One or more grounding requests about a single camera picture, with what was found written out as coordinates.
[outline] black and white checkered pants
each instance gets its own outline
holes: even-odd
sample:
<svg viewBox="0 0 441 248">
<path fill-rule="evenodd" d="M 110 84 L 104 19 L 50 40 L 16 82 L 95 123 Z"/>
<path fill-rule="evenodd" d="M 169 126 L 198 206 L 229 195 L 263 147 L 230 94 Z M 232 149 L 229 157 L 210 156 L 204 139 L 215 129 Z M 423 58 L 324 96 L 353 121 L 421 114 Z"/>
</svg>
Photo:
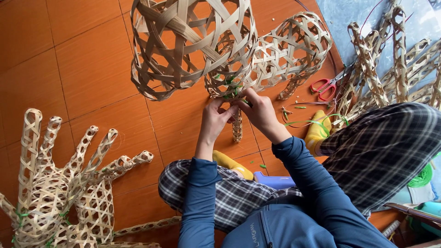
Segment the black and white checkered pants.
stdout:
<svg viewBox="0 0 441 248">
<path fill-rule="evenodd" d="M 441 151 L 441 112 L 419 103 L 402 103 L 362 115 L 320 146 L 329 156 L 323 166 L 365 216 L 379 208 Z M 159 195 L 181 211 L 191 160 L 170 163 L 159 177 Z M 275 190 L 217 167 L 215 228 L 226 233 L 250 212 L 296 188 Z"/>
</svg>

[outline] red scissors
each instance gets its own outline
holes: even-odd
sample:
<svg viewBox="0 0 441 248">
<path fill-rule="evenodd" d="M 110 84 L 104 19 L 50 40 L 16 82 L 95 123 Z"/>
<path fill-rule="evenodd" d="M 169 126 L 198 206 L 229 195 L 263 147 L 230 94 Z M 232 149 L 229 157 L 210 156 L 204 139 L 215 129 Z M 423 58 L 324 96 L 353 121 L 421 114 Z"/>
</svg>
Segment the red scissors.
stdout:
<svg viewBox="0 0 441 248">
<path fill-rule="evenodd" d="M 318 81 L 316 81 L 315 83 L 311 84 L 311 91 L 312 92 L 318 92 L 318 98 L 322 101 L 328 101 L 329 99 L 332 98 L 332 96 L 334 95 L 334 93 L 336 92 L 336 83 L 338 82 L 338 80 L 342 79 L 344 76 L 346 76 L 348 73 L 351 72 L 351 67 L 354 65 L 354 62 L 350 63 L 345 70 L 343 70 L 342 72 L 340 72 L 335 78 L 329 80 L 329 79 L 320 79 Z M 318 88 L 315 88 L 314 85 L 316 85 L 318 82 L 325 82 L 324 84 L 322 84 L 321 86 L 319 86 Z M 329 94 L 328 98 L 323 98 L 323 94 L 329 90 L 332 90 L 332 92 Z"/>
</svg>

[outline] blue plastic stool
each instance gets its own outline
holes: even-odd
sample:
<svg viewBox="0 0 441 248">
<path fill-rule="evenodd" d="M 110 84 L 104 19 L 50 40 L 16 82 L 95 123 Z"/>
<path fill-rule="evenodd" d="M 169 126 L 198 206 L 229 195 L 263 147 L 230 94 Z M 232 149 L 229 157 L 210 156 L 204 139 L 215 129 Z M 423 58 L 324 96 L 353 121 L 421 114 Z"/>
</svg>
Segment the blue plastic stool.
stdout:
<svg viewBox="0 0 441 248">
<path fill-rule="evenodd" d="M 291 177 L 269 177 L 265 176 L 260 171 L 256 171 L 253 175 L 254 181 L 270 186 L 273 189 L 285 189 L 295 186 Z"/>
</svg>

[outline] blue jacket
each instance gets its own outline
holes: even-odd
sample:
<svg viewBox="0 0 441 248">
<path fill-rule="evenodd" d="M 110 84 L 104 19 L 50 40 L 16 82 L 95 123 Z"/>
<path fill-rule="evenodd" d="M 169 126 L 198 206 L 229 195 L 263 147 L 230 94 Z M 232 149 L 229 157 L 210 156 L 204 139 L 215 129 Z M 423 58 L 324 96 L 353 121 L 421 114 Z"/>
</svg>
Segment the blue jacket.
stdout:
<svg viewBox="0 0 441 248">
<path fill-rule="evenodd" d="M 223 248 L 389 248 L 396 246 L 351 203 L 302 139 L 273 145 L 303 194 L 267 202 L 224 239 Z M 188 172 L 179 248 L 214 247 L 216 162 L 193 158 Z"/>
</svg>

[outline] yellow sock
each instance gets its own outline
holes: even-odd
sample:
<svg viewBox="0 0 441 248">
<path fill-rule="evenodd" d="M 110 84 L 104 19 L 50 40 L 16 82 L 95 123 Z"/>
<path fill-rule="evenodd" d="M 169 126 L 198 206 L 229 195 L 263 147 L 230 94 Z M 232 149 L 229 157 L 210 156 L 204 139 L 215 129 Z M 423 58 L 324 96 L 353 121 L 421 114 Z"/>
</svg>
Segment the yellow sock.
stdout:
<svg viewBox="0 0 441 248">
<path fill-rule="evenodd" d="M 227 169 L 236 169 L 240 171 L 245 179 L 253 180 L 254 178 L 254 175 L 251 171 L 219 151 L 213 151 L 213 161 L 216 161 L 219 166 L 225 167 Z"/>
<path fill-rule="evenodd" d="M 323 110 L 318 110 L 314 117 L 312 118 L 312 120 L 317 120 L 320 119 L 322 117 L 326 116 L 325 112 L 323 112 Z M 328 129 L 328 131 L 331 130 L 331 120 L 329 118 L 326 118 L 324 121 L 323 119 L 318 120 L 318 122 L 323 122 L 323 125 L 325 126 L 325 128 Z M 325 135 L 325 131 L 323 130 L 323 128 L 316 124 L 316 123 L 312 123 L 309 126 L 309 130 L 308 130 L 308 134 L 305 137 L 305 143 L 306 143 L 306 148 L 309 150 L 309 152 L 314 156 L 314 157 L 318 157 L 318 155 L 315 153 L 315 146 L 317 145 L 317 142 L 319 142 L 323 138 L 323 135 Z"/>
</svg>

